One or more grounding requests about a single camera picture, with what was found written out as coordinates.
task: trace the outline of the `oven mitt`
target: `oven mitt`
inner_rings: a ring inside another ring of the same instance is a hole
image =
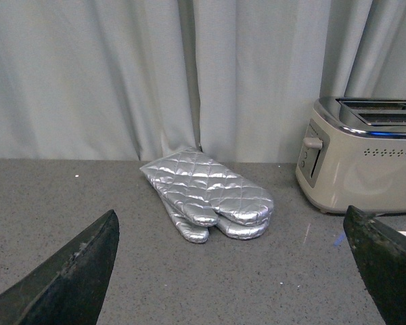
[[[202,244],[209,238],[209,231],[206,227],[194,225],[188,221],[183,215],[178,213],[166,200],[161,198],[162,203],[171,221],[179,230],[181,235],[189,242]],[[269,226],[269,219],[261,225],[246,226],[234,223],[223,216],[219,216],[219,222],[215,225],[224,235],[234,239],[248,240],[261,236]]]
[[[188,148],[140,169],[173,217],[189,221],[187,227],[218,224],[233,238],[242,234],[250,239],[260,236],[269,225],[273,211],[269,193],[200,151]],[[177,227],[183,224],[173,222]]]

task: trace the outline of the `toaster lever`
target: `toaster lever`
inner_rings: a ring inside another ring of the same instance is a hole
[[[318,137],[305,137],[304,146],[306,146],[307,148],[320,150],[323,148],[323,141],[320,140]]]

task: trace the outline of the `speckled countertop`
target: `speckled countertop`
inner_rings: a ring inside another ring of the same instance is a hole
[[[109,209],[120,242],[98,324],[384,324],[342,234],[306,200],[293,164],[227,164],[275,199],[250,241],[186,242],[142,162],[0,159],[0,293]],[[406,215],[381,217],[406,230]]]

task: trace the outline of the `curtain fold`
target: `curtain fold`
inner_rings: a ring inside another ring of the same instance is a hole
[[[0,1],[0,158],[295,162],[324,95],[406,98],[406,0]]]

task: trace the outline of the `oven mitt thumb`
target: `oven mitt thumb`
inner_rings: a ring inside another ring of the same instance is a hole
[[[218,215],[240,225],[261,225],[273,211],[266,190],[193,148],[140,170],[163,201],[194,225],[216,225]]]

